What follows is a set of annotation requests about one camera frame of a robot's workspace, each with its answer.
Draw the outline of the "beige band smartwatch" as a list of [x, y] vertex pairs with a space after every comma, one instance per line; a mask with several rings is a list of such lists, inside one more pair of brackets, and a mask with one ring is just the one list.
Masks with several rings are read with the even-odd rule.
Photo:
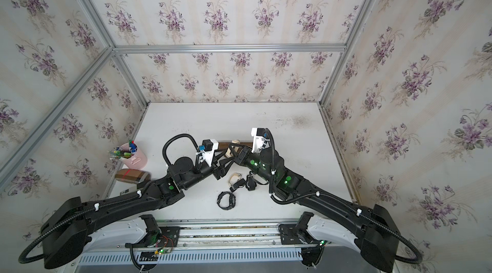
[[242, 174], [240, 173], [233, 173], [229, 180], [228, 183], [232, 187], [236, 182], [240, 181], [242, 179]]

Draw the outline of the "brown wooden watch stand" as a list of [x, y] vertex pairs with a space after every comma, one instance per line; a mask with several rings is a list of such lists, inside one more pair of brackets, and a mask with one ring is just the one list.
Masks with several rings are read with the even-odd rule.
[[[252, 142], [244, 142], [244, 141], [240, 141], [242, 145], [246, 145], [248, 147], [252, 147]], [[218, 147], [218, 151], [227, 151], [227, 149], [229, 148], [229, 144], [231, 143], [230, 142], [219, 142], [219, 147]]]

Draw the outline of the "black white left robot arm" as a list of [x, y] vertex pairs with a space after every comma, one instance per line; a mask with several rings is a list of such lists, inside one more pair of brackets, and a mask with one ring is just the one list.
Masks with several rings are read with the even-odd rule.
[[42, 256], [45, 269], [56, 269], [73, 261], [89, 243], [97, 230], [127, 217], [160, 210], [183, 199], [184, 191], [207, 177], [225, 176], [232, 158], [196, 167], [189, 157], [181, 157], [170, 165], [167, 174], [147, 182], [141, 189], [123, 196], [100, 201], [82, 202], [80, 197], [65, 201], [42, 226]]

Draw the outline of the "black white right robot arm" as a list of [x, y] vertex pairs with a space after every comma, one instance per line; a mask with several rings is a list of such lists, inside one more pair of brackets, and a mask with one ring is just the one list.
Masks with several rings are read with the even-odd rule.
[[278, 152], [272, 157], [270, 149], [253, 153], [250, 147], [239, 144], [229, 148], [236, 164], [268, 182], [269, 192], [278, 205], [294, 203], [333, 220], [355, 235], [355, 247], [366, 262], [383, 272], [393, 271], [399, 243], [394, 235], [400, 232], [387, 209], [380, 205], [357, 205], [322, 190], [285, 167]]

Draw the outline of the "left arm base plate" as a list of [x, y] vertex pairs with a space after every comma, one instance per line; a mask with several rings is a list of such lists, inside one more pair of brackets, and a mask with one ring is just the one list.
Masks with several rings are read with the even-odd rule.
[[177, 246], [180, 227], [160, 227], [157, 229], [142, 228], [143, 234], [137, 239], [125, 243], [125, 248], [172, 248]]

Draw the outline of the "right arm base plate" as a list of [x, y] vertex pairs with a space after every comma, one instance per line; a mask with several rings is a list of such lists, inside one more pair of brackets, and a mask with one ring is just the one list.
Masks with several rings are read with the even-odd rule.
[[288, 246], [312, 243], [313, 237], [307, 232], [307, 229], [308, 225], [301, 222], [298, 222], [297, 224], [278, 225], [281, 244], [283, 246]]

